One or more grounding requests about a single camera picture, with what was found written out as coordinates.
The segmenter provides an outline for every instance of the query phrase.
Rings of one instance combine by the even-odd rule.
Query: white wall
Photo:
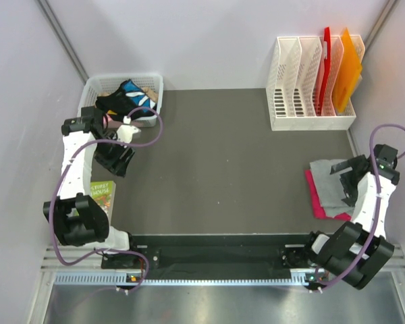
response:
[[[60,125],[82,82],[33,0],[0,1],[0,323],[23,323],[47,245],[42,205],[62,157]]]
[[[385,0],[50,0],[90,76],[159,72],[167,90],[264,88],[276,36],[366,36]]]
[[[357,120],[352,133],[361,153],[369,153],[369,136],[383,123],[405,126],[405,0],[399,4],[363,63],[363,81],[353,96]],[[405,135],[388,130],[378,142],[405,149]],[[405,157],[399,160],[400,183],[387,212],[387,235],[405,252]]]

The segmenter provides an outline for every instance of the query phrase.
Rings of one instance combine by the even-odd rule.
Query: folded towel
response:
[[[340,183],[340,175],[330,174],[331,166],[345,160],[318,160],[310,163],[310,171],[317,187],[318,197],[322,207],[343,207],[345,211],[353,211],[342,201],[345,198],[344,188]]]
[[[309,191],[310,191],[310,198],[312,200],[312,209],[313,209],[313,214],[315,218],[318,219],[340,219],[342,221],[350,221],[351,216],[347,213],[339,213],[334,216],[328,217],[325,209],[321,206],[319,203],[319,197],[317,193],[317,188],[314,183],[314,179],[312,177],[312,172],[310,170],[304,171],[304,176],[306,177],[306,181],[308,182],[309,185]]]
[[[345,213],[350,217],[354,214],[354,207],[323,207],[327,217],[335,217],[339,214]]]

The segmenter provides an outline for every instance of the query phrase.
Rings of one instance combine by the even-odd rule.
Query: book cover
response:
[[[101,208],[107,214],[109,222],[111,223],[115,194],[114,181],[92,182],[90,184],[90,191],[91,197],[98,203],[99,206],[101,206]]]

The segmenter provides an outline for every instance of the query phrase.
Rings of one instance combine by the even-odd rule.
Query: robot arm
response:
[[[111,227],[105,212],[90,197],[90,180],[93,157],[112,174],[125,176],[134,151],[119,144],[93,144],[72,160],[75,151],[87,142],[112,139],[129,143],[140,131],[126,117],[117,131],[104,130],[103,122],[102,111],[83,107],[81,117],[67,119],[61,127],[65,151],[61,172],[70,163],[72,167],[55,201],[55,235],[62,245],[129,250],[130,235]],[[50,202],[44,203],[47,219],[49,206]]]
[[[394,246],[385,240],[384,220],[389,198],[399,182],[398,151],[388,145],[377,145],[374,153],[379,175],[373,173],[370,158],[366,159],[364,155],[332,167],[332,173],[351,168],[340,176],[340,181],[346,195],[344,202],[355,206],[352,220],[345,222],[332,236],[310,233],[302,255],[334,275],[341,274],[351,265],[370,235],[378,195],[375,177],[379,176],[381,205],[375,235],[361,261],[343,278],[357,289],[364,288],[394,253]]]

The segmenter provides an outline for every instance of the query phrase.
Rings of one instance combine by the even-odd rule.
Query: gray mat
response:
[[[167,91],[165,133],[117,183],[113,225],[135,234],[334,232],[313,217],[304,170],[352,156],[345,131],[272,132],[264,89]],[[140,140],[157,132],[144,129]]]

